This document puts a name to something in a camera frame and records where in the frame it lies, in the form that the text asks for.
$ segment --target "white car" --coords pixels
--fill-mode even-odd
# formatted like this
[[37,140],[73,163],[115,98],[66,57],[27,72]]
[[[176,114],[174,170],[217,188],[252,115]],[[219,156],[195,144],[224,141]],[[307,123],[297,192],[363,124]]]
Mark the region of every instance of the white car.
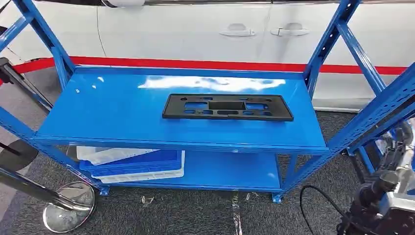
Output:
[[[337,3],[156,4],[157,0],[109,0],[107,5],[36,1],[69,55],[196,61],[306,64]],[[349,26],[389,84],[396,67],[415,61],[415,4],[361,4]],[[0,26],[20,16],[13,2]],[[31,27],[2,56],[13,64],[51,57]],[[356,65],[339,39],[325,65]],[[355,67],[325,67],[317,82],[316,109],[358,111],[374,94]]]

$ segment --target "car door handle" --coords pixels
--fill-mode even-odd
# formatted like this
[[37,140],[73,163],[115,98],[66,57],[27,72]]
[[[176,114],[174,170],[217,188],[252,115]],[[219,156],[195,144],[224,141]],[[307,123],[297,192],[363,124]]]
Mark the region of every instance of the car door handle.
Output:
[[219,32],[219,34],[234,37],[251,37],[255,35],[255,31],[247,28],[243,23],[231,23],[227,29]]
[[271,30],[272,35],[276,36],[301,36],[308,34],[310,30],[307,30],[305,28],[303,29],[284,29],[284,28],[276,28]]

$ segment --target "shelf foot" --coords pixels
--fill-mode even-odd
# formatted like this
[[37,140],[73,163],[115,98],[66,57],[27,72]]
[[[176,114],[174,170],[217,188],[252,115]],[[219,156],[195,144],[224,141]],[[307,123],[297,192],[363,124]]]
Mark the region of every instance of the shelf foot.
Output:
[[280,192],[273,192],[272,193],[273,203],[282,203],[282,193]]
[[103,185],[99,186],[99,195],[100,196],[108,196],[109,193],[110,193],[110,187],[109,186],[103,186]]

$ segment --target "black pole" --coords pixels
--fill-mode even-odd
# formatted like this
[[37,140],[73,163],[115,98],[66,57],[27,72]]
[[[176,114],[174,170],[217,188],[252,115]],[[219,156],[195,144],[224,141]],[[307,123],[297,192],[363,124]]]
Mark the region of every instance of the black pole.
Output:
[[55,205],[68,211],[90,211],[88,205],[74,202],[55,191],[52,191],[17,172],[8,171],[0,167],[0,183],[10,186],[14,189],[22,191],[39,200]]
[[11,152],[11,153],[13,153],[13,154],[16,154],[17,156],[20,156],[20,152],[19,152],[19,151],[14,150],[13,148],[11,148],[11,147],[9,147],[9,146],[5,145],[5,144],[4,144],[4,143],[2,143],[2,142],[0,142],[0,147],[4,148],[5,150],[7,150],[7,151],[9,151],[9,152]]

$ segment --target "white plastic crate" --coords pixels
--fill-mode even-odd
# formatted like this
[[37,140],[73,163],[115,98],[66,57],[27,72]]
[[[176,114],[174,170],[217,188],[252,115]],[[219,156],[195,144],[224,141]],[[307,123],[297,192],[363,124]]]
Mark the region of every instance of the white plastic crate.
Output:
[[158,149],[77,146],[76,156],[80,160],[90,161],[93,165],[101,165],[154,151],[158,151]]
[[105,176],[91,175],[91,176],[93,178],[100,179],[102,183],[105,183],[105,184],[183,177],[184,176],[184,156],[185,156],[185,151],[182,151],[182,168],[178,170],[144,172],[144,173],[133,173],[133,174],[122,174],[122,175],[105,175]]

